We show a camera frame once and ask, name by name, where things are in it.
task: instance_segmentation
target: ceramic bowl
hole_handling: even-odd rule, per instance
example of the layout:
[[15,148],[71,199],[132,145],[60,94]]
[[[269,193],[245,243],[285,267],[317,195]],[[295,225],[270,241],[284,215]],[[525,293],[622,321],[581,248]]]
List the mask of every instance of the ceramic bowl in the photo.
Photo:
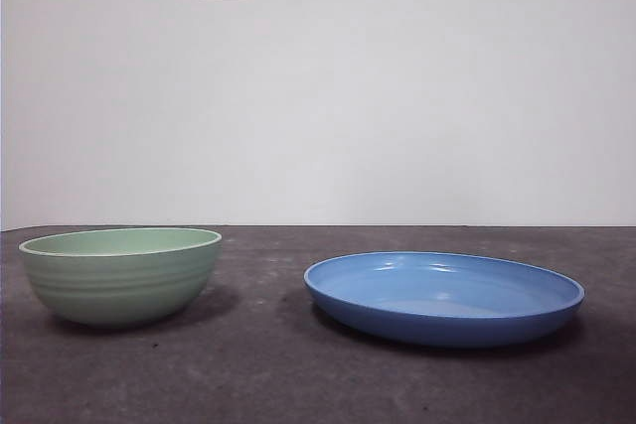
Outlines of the ceramic bowl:
[[119,328],[158,320],[206,286],[221,235],[147,227],[62,233],[20,244],[36,296],[67,320]]

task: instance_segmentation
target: bowl rim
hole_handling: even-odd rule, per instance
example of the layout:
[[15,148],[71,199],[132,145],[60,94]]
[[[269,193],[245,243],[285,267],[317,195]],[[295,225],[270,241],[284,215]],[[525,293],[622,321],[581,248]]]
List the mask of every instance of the bowl rim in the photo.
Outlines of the bowl rim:
[[[314,269],[320,266],[327,265],[329,262],[334,262],[334,261],[341,260],[343,258],[355,257],[360,255],[386,255],[386,254],[390,254],[390,255],[425,254],[425,255],[445,255],[445,256],[452,255],[452,256],[459,256],[459,257],[470,257],[470,258],[493,260],[493,261],[505,262],[505,263],[513,264],[513,265],[520,265],[520,266],[536,269],[538,272],[544,272],[549,275],[561,278],[565,280],[566,282],[569,282],[569,284],[573,285],[574,288],[577,290],[577,294],[574,298],[572,298],[571,300],[568,300],[567,302],[564,302],[564,304],[558,307],[553,307],[550,309],[545,309],[545,310],[536,311],[536,312],[507,313],[507,314],[501,314],[501,315],[485,315],[485,316],[471,316],[471,315],[461,315],[461,314],[457,314],[457,315],[434,314],[434,313],[420,313],[420,312],[390,310],[390,309],[386,309],[382,307],[372,306],[372,305],[369,305],[368,303],[361,303],[355,300],[349,300],[347,298],[337,297],[335,295],[332,295],[322,290],[309,276]],[[580,283],[578,283],[576,280],[569,278],[568,276],[563,275],[561,273],[554,272],[553,270],[539,267],[537,265],[531,265],[529,263],[518,262],[515,260],[508,260],[505,258],[487,257],[483,255],[473,255],[469,253],[453,253],[453,252],[439,252],[439,251],[425,251],[425,250],[385,250],[385,251],[380,250],[380,251],[374,251],[374,252],[350,253],[346,255],[339,255],[337,257],[327,258],[325,260],[321,260],[319,262],[314,263],[313,265],[311,265],[309,268],[305,270],[305,273],[303,274],[303,278],[304,278],[305,285],[310,290],[313,290],[314,292],[319,293],[325,297],[329,297],[332,300],[336,300],[341,303],[346,303],[348,305],[352,305],[355,307],[365,308],[367,310],[373,310],[375,312],[384,312],[388,314],[397,314],[397,315],[404,315],[404,316],[408,315],[408,316],[420,317],[420,318],[430,317],[430,318],[439,318],[439,319],[458,319],[458,320],[508,320],[508,319],[516,319],[516,318],[528,318],[528,317],[547,315],[550,313],[556,313],[556,312],[561,312],[563,310],[567,310],[569,308],[578,306],[580,303],[582,303],[583,299],[585,298],[585,289],[583,288],[583,286]]]
[[[144,252],[119,252],[119,253],[60,253],[60,252],[44,252],[41,250],[33,250],[29,248],[29,245],[38,240],[43,240],[45,238],[53,238],[53,237],[63,237],[66,235],[81,235],[86,233],[100,233],[100,232],[113,232],[113,231],[121,231],[121,230],[192,230],[197,232],[206,232],[213,236],[211,240],[196,243],[194,245],[186,245],[183,247],[171,247],[171,248],[163,248],[157,250],[148,250]],[[75,232],[64,232],[64,233],[54,233],[51,235],[43,235],[42,237],[31,238],[22,242],[18,248],[21,252],[28,253],[31,255],[41,255],[47,257],[130,257],[137,255],[152,255],[157,253],[167,253],[167,252],[178,252],[180,250],[189,250],[192,248],[205,247],[207,245],[212,245],[221,241],[223,236],[214,231],[207,230],[206,228],[194,228],[194,227],[118,227],[118,228],[98,228],[92,230],[79,230]]]

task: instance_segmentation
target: bowl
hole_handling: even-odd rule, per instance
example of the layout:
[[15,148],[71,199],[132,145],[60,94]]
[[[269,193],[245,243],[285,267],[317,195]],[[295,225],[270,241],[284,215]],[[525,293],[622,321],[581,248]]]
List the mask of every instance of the bowl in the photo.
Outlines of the bowl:
[[56,315],[119,328],[153,322],[206,286],[221,235],[203,229],[90,230],[20,244],[36,296]]
[[335,257],[305,272],[316,304],[360,331],[446,348],[527,342],[570,320],[584,291],[550,270],[437,252]]

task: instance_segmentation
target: dark gray surface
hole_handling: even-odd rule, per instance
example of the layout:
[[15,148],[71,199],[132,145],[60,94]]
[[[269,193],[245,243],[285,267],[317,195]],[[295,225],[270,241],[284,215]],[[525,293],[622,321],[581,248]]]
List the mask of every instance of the dark gray surface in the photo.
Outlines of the dark gray surface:
[[[224,251],[184,312],[128,332],[54,319],[2,233],[2,416],[41,423],[636,422],[636,228],[207,227]],[[312,307],[306,267],[371,250],[510,258],[578,280],[578,318],[531,344],[445,351]]]

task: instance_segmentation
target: blue plate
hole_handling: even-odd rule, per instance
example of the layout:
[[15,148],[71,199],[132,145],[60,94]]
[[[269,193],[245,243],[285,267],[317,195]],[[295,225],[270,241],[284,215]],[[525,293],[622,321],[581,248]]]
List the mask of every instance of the blue plate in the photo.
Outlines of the blue plate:
[[560,328],[578,283],[509,260],[436,252],[331,258],[305,272],[316,304],[339,322],[401,342],[453,348],[521,343]]

